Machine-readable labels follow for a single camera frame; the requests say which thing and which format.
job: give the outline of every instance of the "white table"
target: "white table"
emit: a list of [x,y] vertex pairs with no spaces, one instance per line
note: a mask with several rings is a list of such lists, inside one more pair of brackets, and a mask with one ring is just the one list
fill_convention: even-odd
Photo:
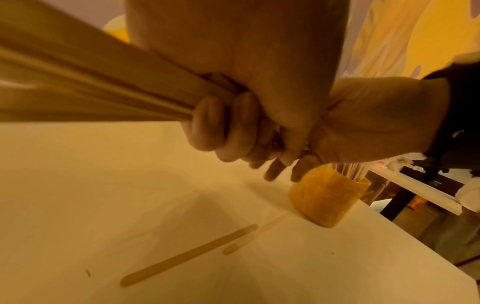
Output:
[[402,188],[405,188],[408,191],[420,195],[426,200],[447,211],[450,211],[453,214],[460,215],[462,213],[462,205],[460,205],[455,197],[430,187],[421,181],[406,176],[400,172],[390,171],[386,167],[379,165],[372,166],[370,171],[397,184]]
[[120,288],[120,279],[289,206],[289,177],[190,149],[176,124],[0,125],[0,303],[478,304],[475,281],[358,203],[293,216]]

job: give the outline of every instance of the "person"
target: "person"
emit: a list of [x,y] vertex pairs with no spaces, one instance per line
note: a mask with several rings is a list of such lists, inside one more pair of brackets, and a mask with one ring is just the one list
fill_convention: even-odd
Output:
[[479,64],[423,80],[334,82],[348,8],[348,0],[125,2],[134,44],[239,93],[228,109],[204,97],[182,123],[196,149],[252,168],[278,156],[267,180],[297,158],[292,181],[322,164],[409,152],[431,166],[480,169]]

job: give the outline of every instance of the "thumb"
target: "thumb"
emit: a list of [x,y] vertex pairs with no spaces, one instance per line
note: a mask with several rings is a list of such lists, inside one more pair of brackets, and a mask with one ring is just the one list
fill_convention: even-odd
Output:
[[298,158],[307,144],[307,138],[309,137],[310,131],[310,127],[280,129],[283,152],[278,158],[282,164],[285,166],[291,166],[291,164]]

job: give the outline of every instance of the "wrist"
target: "wrist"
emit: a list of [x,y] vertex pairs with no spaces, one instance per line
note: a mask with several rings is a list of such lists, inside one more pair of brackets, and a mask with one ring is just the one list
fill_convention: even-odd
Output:
[[450,85],[446,78],[420,80],[421,98],[428,107],[427,128],[418,152],[426,152],[433,144],[450,106]]

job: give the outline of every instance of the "thin wooden stick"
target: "thin wooden stick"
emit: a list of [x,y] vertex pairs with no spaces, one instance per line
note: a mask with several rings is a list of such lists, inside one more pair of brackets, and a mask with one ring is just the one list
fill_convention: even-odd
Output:
[[251,241],[253,241],[253,240],[259,238],[260,236],[262,236],[263,234],[271,231],[273,228],[275,228],[275,226],[277,226],[278,224],[280,224],[281,222],[286,220],[289,216],[291,216],[291,213],[285,213],[285,214],[281,215],[280,217],[277,217],[273,221],[271,221],[271,222],[265,224],[264,226],[260,227],[260,229],[258,229],[257,231],[249,233],[248,235],[246,235],[245,237],[243,237],[239,241],[237,241],[237,242],[235,242],[231,245],[228,245],[227,247],[225,247],[223,249],[223,254],[229,255],[229,254],[234,253],[236,250],[238,250],[241,247],[247,245]]
[[229,243],[239,237],[242,237],[248,233],[251,233],[255,230],[257,230],[259,226],[257,224],[250,225],[246,228],[240,229],[234,233],[222,236],[216,240],[213,240],[211,242],[208,242],[207,244],[204,244],[202,246],[199,246],[197,248],[191,249],[189,251],[186,251],[184,253],[181,253],[179,255],[176,255],[174,257],[168,258],[164,261],[161,261],[159,263],[153,264],[151,266],[148,266],[142,270],[136,271],[132,274],[129,274],[125,276],[123,279],[120,281],[120,286],[121,287],[127,287],[130,285],[133,285],[135,283],[138,283],[140,281],[143,281],[151,276],[154,276],[156,274],[159,274],[165,270],[168,270],[172,267],[178,266],[188,260],[191,260],[197,256],[200,256],[206,252],[209,252],[215,248],[218,248],[222,245],[225,245],[226,243]]

